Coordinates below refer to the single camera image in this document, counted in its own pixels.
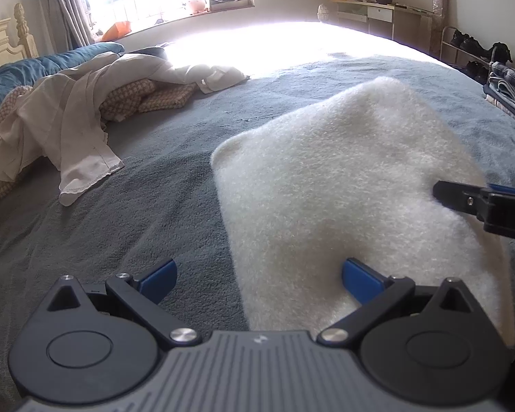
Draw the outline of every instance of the white fluffy blanket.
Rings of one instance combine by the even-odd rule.
[[[211,164],[253,330],[317,333],[353,311],[341,268],[356,257],[420,285],[461,277],[514,343],[502,239],[432,196],[437,180],[484,176],[409,87],[350,88],[225,141]]]
[[[92,185],[124,164],[106,144],[99,106],[114,89],[143,78],[189,84],[204,93],[246,78],[232,67],[173,68],[159,57],[103,53],[69,70],[40,79],[17,100],[0,124],[0,181],[15,181],[36,158],[46,156],[61,172],[59,202],[72,204]]]

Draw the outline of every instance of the screw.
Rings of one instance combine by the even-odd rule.
[[[193,329],[175,329],[170,332],[170,338],[176,342],[187,343],[198,338],[198,333]]]
[[[344,329],[326,329],[321,333],[322,339],[326,342],[343,342],[349,337]]]

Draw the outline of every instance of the curtain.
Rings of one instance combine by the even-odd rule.
[[[94,43],[82,0],[40,0],[56,53]]]

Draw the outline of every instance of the bed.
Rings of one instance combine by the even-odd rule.
[[[175,258],[177,287],[162,307],[204,334],[247,329],[209,163],[240,131],[392,76],[441,114],[489,182],[515,187],[515,121],[484,100],[480,84],[405,46],[328,24],[281,23],[201,34],[166,51],[179,64],[228,61],[251,78],[175,112],[110,125],[109,146],[126,167],[72,206],[58,203],[59,174],[45,159],[0,200],[0,410],[18,398],[9,346],[62,274],[103,281]],[[510,251],[515,295],[515,241]]]
[[[6,29],[11,19],[0,20],[0,65],[15,62],[21,59],[33,59],[38,57],[38,49],[34,42],[34,37],[25,20],[25,9],[21,3],[14,7],[14,17],[16,20],[19,43],[11,46]]]

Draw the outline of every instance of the blue gripper pad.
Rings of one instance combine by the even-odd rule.
[[[361,305],[381,293],[386,280],[386,277],[357,259],[349,258],[343,263],[343,286]]]
[[[173,290],[176,283],[177,265],[173,260],[170,260],[141,279],[137,290],[158,305]]]
[[[488,187],[496,192],[507,193],[509,195],[515,195],[515,187],[507,187],[500,184],[489,184]]]

